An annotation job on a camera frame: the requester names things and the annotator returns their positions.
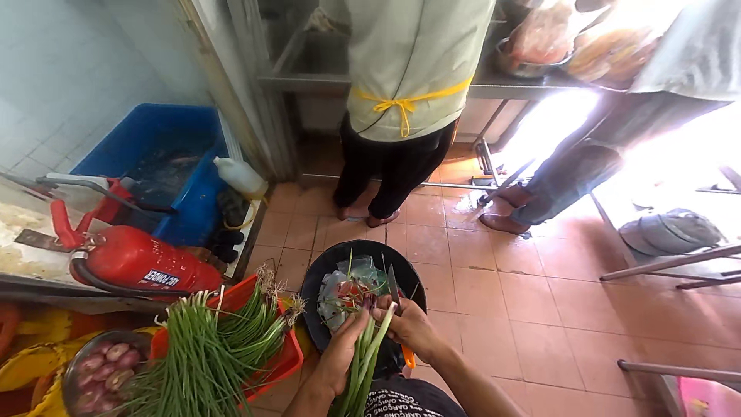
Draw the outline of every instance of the knife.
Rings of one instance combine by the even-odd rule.
[[[393,265],[388,267],[388,275],[386,276],[388,281],[388,288],[391,290],[391,300],[398,306],[395,314],[402,315],[401,303],[399,302],[399,287],[396,285],[396,276],[393,274]],[[404,354],[404,362],[406,362],[409,369],[413,370],[416,367],[416,361],[414,360],[414,352],[409,347],[402,345],[402,353]]]

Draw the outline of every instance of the fire extinguisher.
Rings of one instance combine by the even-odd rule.
[[[87,233],[96,210],[85,213],[77,229],[70,225],[64,201],[54,200],[51,214],[63,247],[78,249],[70,262],[78,282],[128,297],[184,297],[223,283],[213,266],[140,229],[111,226]]]

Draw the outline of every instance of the white plastic bottle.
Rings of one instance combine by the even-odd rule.
[[[213,163],[219,177],[250,200],[259,200],[268,190],[268,183],[246,162],[215,157]]]

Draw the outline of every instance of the counter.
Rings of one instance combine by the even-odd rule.
[[[500,73],[494,66],[494,45],[508,33],[506,25],[493,22],[482,58],[468,91],[474,99],[541,100],[548,94],[576,88],[595,88],[555,71],[542,79],[518,79]],[[271,74],[259,77],[276,91],[344,96],[350,88],[348,37],[329,32],[297,30],[276,60]]]

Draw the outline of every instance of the blue plastic crate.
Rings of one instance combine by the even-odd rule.
[[[70,173],[133,178],[137,200],[178,210],[148,232],[175,246],[203,246],[221,222],[216,195],[227,186],[215,156],[227,156],[215,108],[140,104]]]

